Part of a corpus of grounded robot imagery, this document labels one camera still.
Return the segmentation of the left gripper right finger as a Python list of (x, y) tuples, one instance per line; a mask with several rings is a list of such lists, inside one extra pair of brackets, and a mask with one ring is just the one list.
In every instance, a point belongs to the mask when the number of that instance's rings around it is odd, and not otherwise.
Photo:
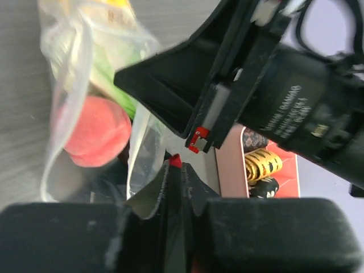
[(322, 198), (214, 198), (193, 215), (202, 272), (354, 272), (363, 254), (343, 211)]

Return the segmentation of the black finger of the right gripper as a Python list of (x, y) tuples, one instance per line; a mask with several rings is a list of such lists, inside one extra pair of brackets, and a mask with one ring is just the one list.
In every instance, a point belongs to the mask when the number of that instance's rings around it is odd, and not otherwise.
[(235, 7), (235, 1), (221, 1), (189, 39), (117, 71), (115, 86), (176, 135), (188, 135)]

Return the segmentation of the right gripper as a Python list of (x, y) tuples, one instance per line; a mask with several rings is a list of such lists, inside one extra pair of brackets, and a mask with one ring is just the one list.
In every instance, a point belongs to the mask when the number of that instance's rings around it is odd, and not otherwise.
[(346, 1), (354, 21), (352, 53), (331, 56), (311, 48), (303, 26), (312, 1), (221, 1), (194, 33), (222, 40), (202, 95), (227, 90), (217, 119), (197, 111), (187, 146), (222, 145), (241, 123), (335, 175), (363, 188), (363, 15)]

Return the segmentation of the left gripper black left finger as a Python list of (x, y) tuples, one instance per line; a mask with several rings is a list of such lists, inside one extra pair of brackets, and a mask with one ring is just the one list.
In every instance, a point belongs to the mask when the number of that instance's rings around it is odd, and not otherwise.
[(1, 212), (1, 272), (117, 272), (131, 209), (32, 203)]

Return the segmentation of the clear zip top bag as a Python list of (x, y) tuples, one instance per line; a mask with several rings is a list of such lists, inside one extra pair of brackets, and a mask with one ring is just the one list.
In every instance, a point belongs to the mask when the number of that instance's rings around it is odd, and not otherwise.
[(114, 85), (116, 71), (160, 49), (128, 1), (39, 1), (52, 83), (44, 202), (120, 203), (165, 160), (166, 127)]

